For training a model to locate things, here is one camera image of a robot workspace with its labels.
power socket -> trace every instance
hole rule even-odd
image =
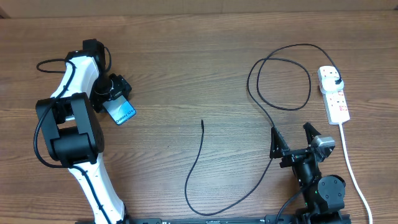
[[[349,120],[349,113],[343,87],[344,82],[336,84],[339,79],[333,66],[322,66],[318,70],[319,87],[325,102],[329,124],[344,123]]]
[[[337,69],[333,66],[322,66],[318,69],[319,87],[323,94],[340,91],[344,88],[344,81],[336,84],[340,78]]]

white power strip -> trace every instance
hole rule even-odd
[[[319,87],[325,102],[329,124],[339,124],[349,120],[347,102],[343,92],[344,84],[340,86],[335,84],[338,77],[337,70],[333,66],[322,66],[318,70]]]
[[[358,194],[366,207],[369,217],[369,224],[373,224],[372,211],[365,199],[365,196],[362,194],[361,189],[359,189],[358,183],[356,182],[353,170],[351,168],[351,164],[349,163],[343,131],[343,123],[349,120],[347,102],[343,92],[344,83],[335,83],[335,80],[339,78],[339,75],[336,68],[333,66],[320,67],[318,70],[318,77],[319,87],[322,92],[323,101],[325,102],[325,109],[329,124],[338,124],[340,128],[341,143],[343,145],[343,152],[346,159],[348,172],[353,180],[355,189],[358,191]]]

white cable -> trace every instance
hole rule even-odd
[[[354,177],[354,173],[353,170],[351,168],[351,165],[349,164],[349,159],[348,159],[348,153],[347,153],[347,147],[346,147],[346,139],[344,137],[344,131],[343,131],[343,124],[339,123],[338,127],[340,128],[340,134],[341,134],[341,143],[343,144],[343,152],[344,152],[344,157],[346,158],[346,163],[347,163],[347,168],[349,171],[349,174],[353,180],[354,186],[356,191],[358,191],[359,196],[361,197],[363,204],[366,207],[366,211],[368,212],[368,216],[369,216],[369,224],[373,224],[373,218],[372,218],[372,211],[371,208],[368,205],[368,202],[365,199],[365,196],[362,194],[361,189],[359,189],[358,184],[356,183],[356,179]]]

black cable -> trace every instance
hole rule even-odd
[[[108,67],[106,68],[105,72],[108,72],[111,70],[112,67],[112,57],[111,57],[111,52],[109,51],[109,49],[107,47],[104,46],[104,48],[106,49],[106,51],[108,52],[109,55],[109,64]]]
[[[226,207],[226,208],[224,208],[224,209],[221,209],[221,210],[218,211],[218,212],[213,212],[213,213],[202,213],[202,212],[198,212],[198,211],[196,211],[194,208],[192,208],[191,204],[189,203],[189,200],[188,200],[188,197],[187,197],[187,185],[188,185],[189,177],[191,176],[191,173],[192,173],[192,171],[193,171],[193,168],[195,168],[195,165],[196,165],[197,162],[198,162],[198,159],[199,159],[199,156],[200,156],[200,151],[201,151],[201,146],[202,146],[202,144],[203,144],[203,137],[204,137],[204,135],[205,135],[205,124],[203,123],[203,120],[202,120],[202,121],[201,121],[201,141],[200,141],[199,152],[198,152],[198,155],[197,155],[197,159],[196,159],[195,162],[193,163],[193,166],[192,166],[191,170],[189,171],[189,174],[188,174],[187,179],[186,179],[186,181],[185,181],[184,193],[185,193],[185,200],[187,201],[188,206],[191,208],[191,210],[192,210],[193,212],[195,212],[195,213],[198,214],[198,215],[212,216],[212,215],[219,214],[219,213],[221,213],[221,212],[223,212],[223,211],[225,211],[225,210],[228,210],[228,209],[232,208],[233,206],[239,204],[239,203],[242,202],[244,199],[246,199],[249,195],[251,195],[251,194],[256,190],[256,188],[260,185],[262,179],[264,178],[264,176],[265,176],[265,174],[266,174],[266,172],[267,172],[267,170],[268,170],[268,167],[270,166],[270,164],[271,164],[271,162],[272,162],[272,159],[269,161],[269,163],[268,163],[268,165],[267,165],[267,168],[265,169],[264,173],[262,174],[262,176],[261,176],[259,182],[258,182],[258,183],[256,184],[256,186],[254,186],[253,189],[251,189],[251,191],[250,191],[249,193],[247,193],[243,198],[239,199],[237,202],[233,203],[232,205],[230,205],[230,206],[228,206],[228,207]]]
[[[317,167],[318,167],[318,161],[317,161],[317,157],[316,157],[315,153],[313,153],[313,157],[314,157],[314,161],[315,161],[315,168],[317,168]],[[293,195],[291,198],[288,199],[288,201],[286,201],[286,202],[283,204],[282,208],[280,208],[280,210],[279,210],[279,212],[278,212],[278,215],[277,215],[276,218],[275,218],[275,224],[278,224],[279,217],[282,215],[282,212],[285,210],[285,208],[286,208],[290,203],[292,203],[300,194],[302,194],[302,193],[305,192],[309,187],[312,186],[312,184],[313,184],[315,178],[317,177],[317,175],[318,175],[318,174],[315,173],[315,174],[313,175],[312,180],[310,181],[309,184],[307,184],[305,187],[302,187],[295,195]]]
[[[289,59],[285,59],[285,58],[271,58],[271,56],[273,56],[273,54],[276,53],[277,51],[280,51],[280,50],[282,50],[282,49],[286,49],[286,48],[288,48],[288,47],[295,47],[295,46],[311,46],[311,47],[317,48],[318,50],[321,50],[321,51],[326,55],[326,57],[329,59],[329,61],[331,62],[331,64],[336,68],[336,71],[338,72],[339,79],[336,80],[336,84],[339,84],[339,83],[341,82],[341,74],[340,74],[340,71],[338,70],[337,66],[335,65],[334,61],[332,61],[332,59],[329,57],[329,55],[328,55],[323,49],[321,49],[320,47],[318,47],[318,46],[316,46],[316,45],[313,45],[313,44],[293,44],[293,45],[288,45],[288,46],[285,46],[285,47],[281,47],[281,48],[276,49],[276,50],[274,50],[273,52],[271,52],[266,58],[262,58],[262,59],[258,60],[258,61],[253,65],[253,67],[251,68],[251,70],[250,70],[250,72],[249,72],[248,80],[247,80],[247,82],[246,82],[246,88],[247,88],[248,93],[249,93],[250,97],[252,98],[252,100],[263,110],[263,112],[265,112],[265,114],[266,114],[267,117],[269,118],[269,121],[271,122],[271,124],[272,124],[273,127],[275,127],[275,123],[274,123],[274,121],[272,120],[271,116],[270,116],[269,113],[266,111],[266,109],[264,109],[264,107],[262,107],[261,104],[253,97],[253,95],[252,95],[251,92],[250,92],[250,88],[249,88],[250,76],[251,76],[251,74],[252,74],[254,68],[256,67],[256,65],[257,65],[259,62],[262,62],[261,66],[260,66],[260,69],[259,69],[259,71],[258,71],[258,75],[257,75],[257,93],[259,94],[260,98],[261,98],[265,103],[267,103],[269,106],[271,106],[271,107],[273,107],[273,108],[276,108],[276,109],[279,109],[279,110],[296,111],[296,110],[302,109],[302,108],[308,103],[308,101],[309,101],[309,99],[310,99],[310,97],[311,97],[311,76],[310,76],[310,73],[308,72],[308,70],[307,70],[303,65],[301,65],[300,63],[295,62],[295,61],[293,61],[293,60],[289,60]],[[305,71],[305,73],[307,74],[307,77],[308,77],[308,85],[309,85],[309,87],[308,87],[308,96],[307,96],[307,99],[305,100],[305,103],[304,103],[302,106],[299,106],[298,108],[284,108],[284,107],[281,107],[281,106],[273,105],[272,103],[268,102],[268,101],[262,96],[262,94],[261,94],[261,92],[260,92],[260,89],[259,89],[259,79],[260,79],[261,70],[262,70],[264,64],[265,64],[268,60],[281,60],[281,61],[284,61],[284,62],[290,62],[290,63],[293,63],[293,64],[295,64],[295,65],[298,65],[299,67],[301,67],[301,68]],[[211,216],[211,215],[219,214],[219,213],[221,213],[221,212],[223,212],[223,211],[225,211],[225,210],[227,210],[227,209],[229,209],[229,208],[231,208],[231,207],[237,205],[239,202],[243,201],[246,197],[248,197],[251,193],[253,193],[253,192],[255,191],[255,189],[258,187],[258,185],[261,183],[262,179],[264,178],[264,176],[265,176],[265,174],[266,174],[266,172],[267,172],[267,170],[268,170],[268,167],[270,166],[270,164],[271,164],[271,162],[272,162],[272,159],[269,161],[268,166],[266,167],[264,173],[262,174],[262,177],[260,178],[260,181],[259,181],[259,182],[256,184],[256,186],[254,186],[254,188],[253,188],[248,194],[246,194],[242,199],[238,200],[238,201],[235,202],[234,204],[232,204],[232,205],[230,205],[230,206],[228,206],[228,207],[226,207],[226,208],[224,208],[224,209],[222,209],[222,210],[220,210],[220,211],[218,211],[218,212],[214,212],[214,213],[201,213],[201,212],[198,212],[198,211],[196,211],[195,209],[192,208],[192,206],[190,205],[190,203],[189,203],[189,201],[188,201],[188,197],[187,197],[187,184],[188,184],[189,176],[191,175],[191,173],[192,173],[192,171],[193,171],[193,168],[195,167],[196,163],[198,162],[199,155],[200,155],[200,151],[201,151],[201,147],[202,147],[202,144],[203,144],[203,137],[204,137],[204,134],[205,134],[205,125],[203,124],[203,120],[201,121],[201,128],[202,128],[202,135],[201,135],[201,141],[200,141],[199,152],[198,152],[198,155],[197,155],[197,158],[196,158],[195,162],[194,162],[193,165],[192,165],[192,168],[191,168],[190,172],[188,173],[187,179],[186,179],[186,181],[185,181],[185,200],[187,201],[187,204],[188,204],[188,206],[191,208],[191,210],[192,210],[193,212],[195,212],[196,214],[203,215],[203,216]],[[302,192],[299,191],[297,194],[295,194],[295,195],[291,198],[291,201],[293,201],[295,198],[297,198],[301,193],[302,193]],[[290,203],[289,200],[286,202],[286,204],[284,205],[284,207],[281,208],[280,213],[282,213],[283,209]]]
[[[46,107],[46,109],[44,110],[44,113],[41,115],[39,122],[37,123],[36,129],[35,129],[35,134],[33,137],[33,148],[36,154],[36,157],[38,158],[38,160],[43,163],[45,166],[47,167],[51,167],[51,168],[64,168],[61,165],[54,165],[54,164],[49,164],[48,162],[46,162],[42,156],[39,153],[39,149],[37,148],[37,136],[39,135],[39,131],[40,128],[42,127],[44,118],[46,117],[46,115],[49,113],[49,111],[51,110],[51,108],[53,107],[53,105],[61,98],[61,96],[63,96],[63,94],[68,90],[68,87],[70,85],[70,83],[72,82],[73,76],[75,75],[76,72],[76,66],[73,62],[71,62],[70,60],[67,59],[63,59],[63,58],[56,58],[56,59],[50,59],[50,60],[45,60],[43,62],[39,62],[36,65],[36,69],[41,71],[41,72],[45,72],[45,73],[65,73],[64,71],[48,71],[48,70],[43,70],[40,68],[41,65],[45,64],[45,63],[50,63],[50,62],[65,62],[65,63],[69,63],[72,66],[72,73],[70,74],[70,77],[67,81],[67,83],[65,84],[65,86],[63,86],[63,90],[60,92],[60,94],[58,94],[54,100],[48,105],[48,107]]]
[[[109,53],[109,65],[108,65],[108,68],[109,68],[109,69],[110,69],[110,67],[111,67],[111,57],[110,57],[110,56],[111,56],[111,54]],[[63,86],[63,90],[54,98],[54,100],[48,105],[48,107],[46,107],[46,109],[44,110],[44,113],[41,115],[41,117],[40,117],[40,119],[39,119],[39,122],[37,123],[36,129],[35,129],[35,134],[34,134],[34,138],[33,138],[33,148],[34,148],[36,157],[37,157],[38,160],[39,160],[41,163],[43,163],[45,166],[50,167],[50,168],[64,168],[64,166],[62,166],[62,165],[49,164],[48,162],[46,162],[46,161],[42,158],[42,156],[40,155],[39,150],[38,150],[38,148],[37,148],[37,136],[39,135],[40,128],[42,127],[42,124],[43,124],[43,121],[44,121],[44,118],[46,117],[46,115],[47,115],[47,114],[49,113],[49,111],[52,109],[53,105],[54,105],[54,104],[63,96],[63,94],[65,94],[65,92],[68,90],[68,87],[69,87],[70,83],[71,83],[72,80],[73,80],[73,76],[75,75],[76,66],[75,66],[75,64],[74,64],[73,62],[71,62],[70,60],[63,59],[63,58],[57,58],[57,59],[50,59],[50,60],[45,60],[45,61],[43,61],[43,62],[39,62],[39,63],[36,65],[36,69],[39,70],[39,71],[41,71],[41,72],[45,72],[45,73],[65,73],[64,71],[48,71],[48,70],[43,70],[43,69],[40,68],[41,65],[43,65],[43,64],[45,64],[45,63],[50,63],[50,62],[65,62],[65,63],[69,63],[69,64],[72,66],[72,72],[71,72],[71,74],[70,74],[70,77],[69,77],[67,83],[65,84],[65,86]],[[104,215],[106,221],[108,222],[108,224],[111,224],[111,221],[110,221],[109,217],[107,216],[107,214],[106,214],[106,212],[105,212],[105,210],[104,210],[102,204],[101,204],[100,201],[98,200],[97,194],[96,194],[95,191],[94,191],[93,184],[91,183],[90,178],[87,176],[87,173],[86,173],[82,168],[80,168],[80,167],[78,167],[78,166],[72,166],[72,168],[78,169],[78,170],[81,172],[81,174],[85,176],[85,178],[86,178],[86,180],[87,180],[87,183],[88,183],[88,185],[90,186],[91,193],[93,194],[94,199],[95,199],[95,201],[96,201],[96,203],[97,203],[98,208],[102,211],[102,213],[103,213],[103,215]]]
[[[258,75],[257,75],[257,92],[258,92],[260,98],[261,98],[265,103],[267,103],[269,106],[271,106],[271,107],[273,107],[273,108],[277,108],[277,109],[279,109],[279,110],[295,111],[295,110],[299,110],[299,109],[303,108],[303,107],[308,103],[308,101],[310,100],[310,96],[311,96],[311,76],[310,76],[310,73],[307,71],[307,69],[306,69],[303,65],[301,65],[300,63],[295,62],[295,61],[293,61],[293,60],[284,59],[284,58],[268,58],[268,60],[281,60],[281,61],[284,61],[284,62],[293,63],[293,64],[298,65],[299,67],[301,67],[301,68],[305,71],[305,73],[307,73],[307,76],[308,76],[308,86],[309,86],[309,88],[308,88],[308,96],[307,96],[307,99],[305,100],[305,103],[304,103],[303,105],[299,106],[298,108],[283,108],[283,107],[281,107],[281,106],[276,106],[276,105],[273,105],[272,103],[268,102],[268,101],[262,96],[262,94],[261,94],[261,92],[260,92],[260,89],[259,89],[260,73],[261,73],[261,69],[262,69],[262,67],[261,67],[261,68],[259,69],[259,73],[258,73]]]

wood grain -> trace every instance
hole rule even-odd
[[[269,161],[270,124],[246,92],[254,62],[272,50],[308,42],[323,47],[346,83],[351,121],[345,124],[349,156],[376,223],[398,215],[398,14],[328,12],[223,14],[205,16],[81,17],[0,20],[0,223],[73,223],[93,218],[80,186],[67,170],[44,167],[34,156],[35,104],[58,87],[61,75],[40,73],[36,63],[65,57],[97,38],[112,52],[112,72],[132,85],[137,115],[116,126],[98,114],[104,159],[118,195],[134,217],[198,218],[187,206],[214,212],[242,197]],[[327,123],[317,87],[317,69],[328,65],[316,49],[287,49],[311,73],[312,95],[299,111],[265,106],[292,148],[304,147],[302,125],[310,121],[336,139],[334,153],[320,164],[323,175],[347,182],[346,208],[353,223],[366,211],[349,177],[338,127]],[[62,65],[48,65],[61,69]],[[260,89],[283,106],[303,103],[308,80],[301,68],[269,62]],[[39,148],[46,154],[40,136]],[[261,217],[277,213],[297,190],[290,169],[271,164],[258,189],[216,217]],[[303,205],[298,200],[286,212]]]
[[[0,0],[5,18],[394,10],[396,0]]]

